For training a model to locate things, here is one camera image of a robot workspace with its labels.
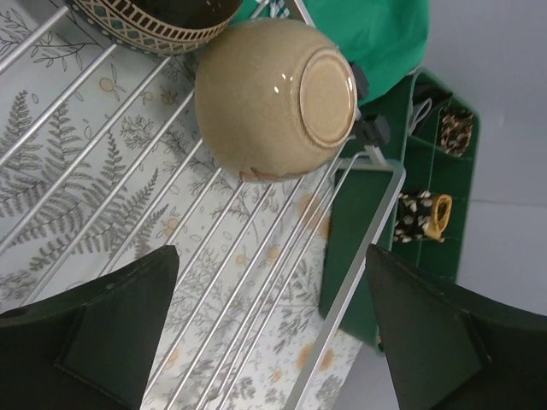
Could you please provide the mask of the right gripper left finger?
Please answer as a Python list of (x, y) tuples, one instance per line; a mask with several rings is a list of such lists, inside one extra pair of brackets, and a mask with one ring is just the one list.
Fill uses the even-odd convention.
[(179, 270), (173, 245), (124, 266), (84, 304), (58, 366), (124, 408), (144, 398)]

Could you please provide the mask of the beige bowl back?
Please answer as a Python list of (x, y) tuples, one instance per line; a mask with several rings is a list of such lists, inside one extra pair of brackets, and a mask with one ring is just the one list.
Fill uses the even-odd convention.
[(239, 22), (198, 63), (201, 137), (218, 165), (245, 181), (294, 179), (321, 167), (350, 135), (356, 105), (348, 61), (299, 20)]

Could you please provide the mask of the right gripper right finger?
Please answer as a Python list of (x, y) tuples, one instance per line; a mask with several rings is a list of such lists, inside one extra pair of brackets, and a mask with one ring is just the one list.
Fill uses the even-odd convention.
[(544, 409), (546, 318), (371, 245), (368, 286), (401, 409)]

